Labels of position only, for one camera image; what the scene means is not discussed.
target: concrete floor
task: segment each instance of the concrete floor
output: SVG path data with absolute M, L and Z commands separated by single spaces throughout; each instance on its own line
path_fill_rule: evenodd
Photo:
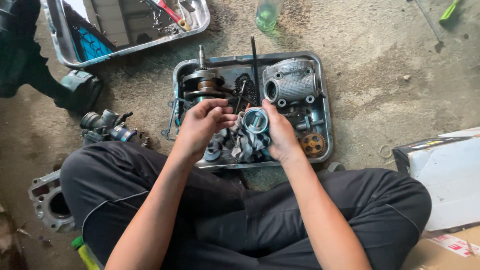
M 480 5 L 475 0 L 463 1 L 456 27 L 441 29 L 441 53 L 435 52 L 437 41 L 415 1 L 287 0 L 271 33 L 255 26 L 255 0 L 207 2 L 212 21 L 204 33 L 98 68 L 109 87 L 97 111 L 133 111 L 130 126 L 147 130 L 162 153 L 172 147 L 160 130 L 167 125 L 177 63 L 197 58 L 199 44 L 208 57 L 251 54 L 250 36 L 258 53 L 311 50 L 322 59 L 335 141 L 327 163 L 396 169 L 393 158 L 380 157 L 380 146 L 480 126 Z M 424 5 L 436 21 L 451 2 L 426 0 Z M 56 58 L 43 13 L 37 25 L 42 55 L 61 79 L 68 69 Z M 405 75 L 411 76 L 409 82 Z M 30 86 L 0 100 L 0 115 L 1 192 L 16 223 L 26 222 L 34 238 L 20 236 L 30 269 L 84 269 L 69 248 L 79 232 L 43 230 L 26 192 L 33 178 L 51 172 L 80 147 L 79 118 Z M 263 190 L 286 180 L 281 168 L 245 170 L 245 175 Z M 53 247 L 42 247 L 39 236 Z

